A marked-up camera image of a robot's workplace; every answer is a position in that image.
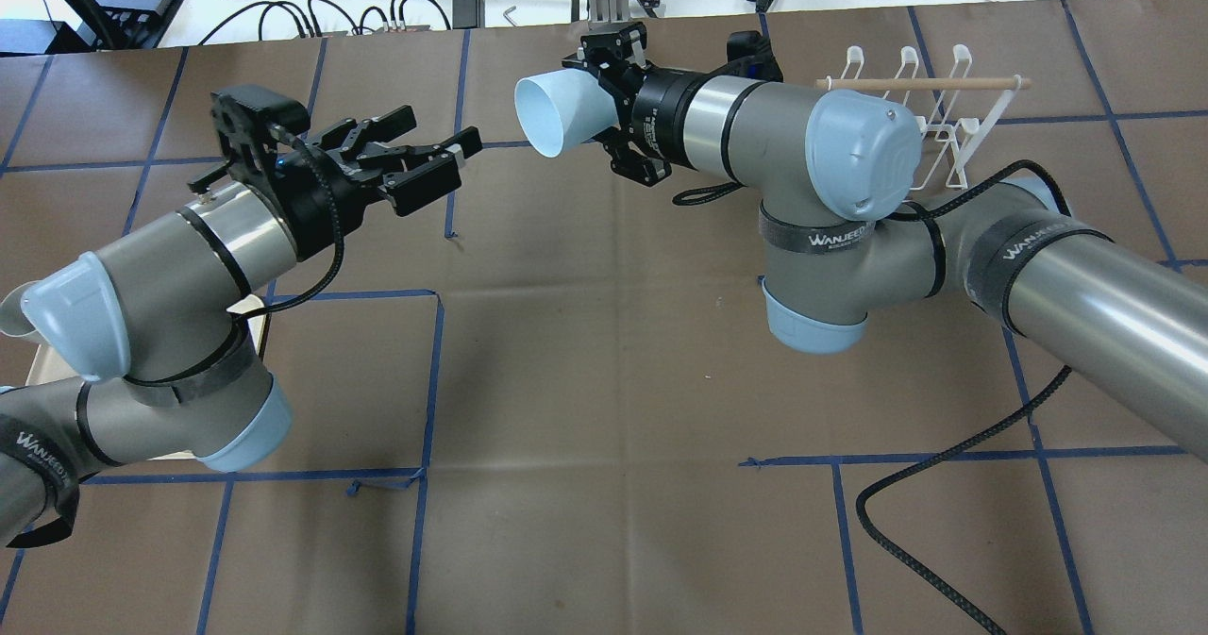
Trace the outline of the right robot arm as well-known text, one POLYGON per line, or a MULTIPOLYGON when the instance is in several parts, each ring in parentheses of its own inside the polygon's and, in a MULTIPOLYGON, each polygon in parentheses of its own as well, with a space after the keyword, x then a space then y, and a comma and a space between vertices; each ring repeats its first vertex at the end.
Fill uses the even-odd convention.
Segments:
POLYGON ((900 103, 786 85, 763 34, 710 72, 656 66, 641 22, 562 60, 603 91, 591 136, 644 185, 673 167, 757 191, 772 334, 841 353, 870 311, 948 290, 1082 374, 1183 450, 1207 450, 1206 289, 1075 219, 1049 171, 1016 161, 966 192, 910 200, 923 138, 900 103))

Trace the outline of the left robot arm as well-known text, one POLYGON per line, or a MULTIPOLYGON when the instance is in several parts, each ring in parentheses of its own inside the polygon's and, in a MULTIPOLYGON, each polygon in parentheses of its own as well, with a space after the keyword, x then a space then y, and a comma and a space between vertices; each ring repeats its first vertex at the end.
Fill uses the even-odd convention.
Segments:
POLYGON ((72 535, 85 480, 173 453, 232 473, 291 429, 280 381, 260 360, 251 318, 298 307, 344 264, 366 206, 410 215, 458 190, 480 153, 470 126, 441 142, 396 145, 410 106, 310 132, 294 99, 220 91, 211 120, 223 161, 188 185, 194 200, 2 301, 2 333, 52 346, 74 375, 2 390, 2 542, 72 535), (332 249, 309 290, 236 311, 238 301, 332 249))

